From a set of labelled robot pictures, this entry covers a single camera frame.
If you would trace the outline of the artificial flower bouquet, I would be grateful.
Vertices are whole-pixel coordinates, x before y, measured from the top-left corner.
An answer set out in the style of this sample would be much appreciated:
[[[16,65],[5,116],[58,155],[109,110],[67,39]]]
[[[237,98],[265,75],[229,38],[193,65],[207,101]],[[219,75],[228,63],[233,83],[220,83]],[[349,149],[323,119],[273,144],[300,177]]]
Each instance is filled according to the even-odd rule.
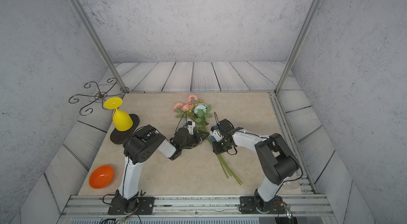
[[[210,104],[206,104],[195,94],[189,95],[185,103],[177,102],[173,107],[174,112],[177,113],[176,117],[180,119],[176,130],[180,127],[181,121],[184,122],[184,127],[187,119],[192,119],[196,123],[194,132],[204,131],[210,134],[210,131],[207,129],[207,126],[209,125],[207,119],[212,117],[212,114],[210,113],[211,108]],[[208,141],[209,145],[212,147],[212,142],[210,141],[209,136],[205,140]]]

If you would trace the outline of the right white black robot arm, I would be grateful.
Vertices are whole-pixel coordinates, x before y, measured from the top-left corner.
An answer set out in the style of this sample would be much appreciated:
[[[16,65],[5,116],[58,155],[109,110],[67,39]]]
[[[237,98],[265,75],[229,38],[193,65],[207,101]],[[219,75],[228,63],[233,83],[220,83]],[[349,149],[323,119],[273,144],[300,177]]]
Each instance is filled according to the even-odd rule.
[[[284,183],[298,180],[294,174],[301,166],[282,135],[261,136],[242,127],[234,127],[227,119],[211,127],[209,134],[216,155],[238,147],[257,154],[265,175],[254,194],[259,203],[265,205],[275,200]]]

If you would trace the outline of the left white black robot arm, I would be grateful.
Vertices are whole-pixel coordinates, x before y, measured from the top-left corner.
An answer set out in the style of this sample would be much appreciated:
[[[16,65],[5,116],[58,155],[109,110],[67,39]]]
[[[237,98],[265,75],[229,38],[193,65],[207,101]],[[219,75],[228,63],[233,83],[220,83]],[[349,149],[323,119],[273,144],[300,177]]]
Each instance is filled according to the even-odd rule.
[[[118,189],[121,200],[128,202],[138,195],[142,168],[153,153],[159,151],[168,159],[175,160],[183,150],[199,146],[208,136],[208,132],[197,130],[191,134],[187,128],[180,128],[173,138],[167,140],[150,124],[137,129],[124,143],[125,171]]]

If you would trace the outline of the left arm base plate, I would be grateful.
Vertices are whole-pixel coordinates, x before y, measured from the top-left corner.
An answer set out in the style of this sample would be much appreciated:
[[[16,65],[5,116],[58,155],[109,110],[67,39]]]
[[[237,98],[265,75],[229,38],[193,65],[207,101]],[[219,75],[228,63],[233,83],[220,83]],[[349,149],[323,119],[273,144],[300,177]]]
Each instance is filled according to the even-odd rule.
[[[133,197],[125,200],[120,195],[115,196],[108,209],[108,215],[151,215],[153,213],[155,197]]]

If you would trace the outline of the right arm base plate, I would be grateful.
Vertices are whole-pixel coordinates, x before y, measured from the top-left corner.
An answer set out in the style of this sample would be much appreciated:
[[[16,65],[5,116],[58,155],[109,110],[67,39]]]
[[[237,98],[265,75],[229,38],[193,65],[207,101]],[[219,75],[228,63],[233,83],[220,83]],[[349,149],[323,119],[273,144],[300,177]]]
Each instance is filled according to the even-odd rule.
[[[241,196],[239,212],[242,214],[284,214],[285,204],[280,196],[266,202],[259,196]]]

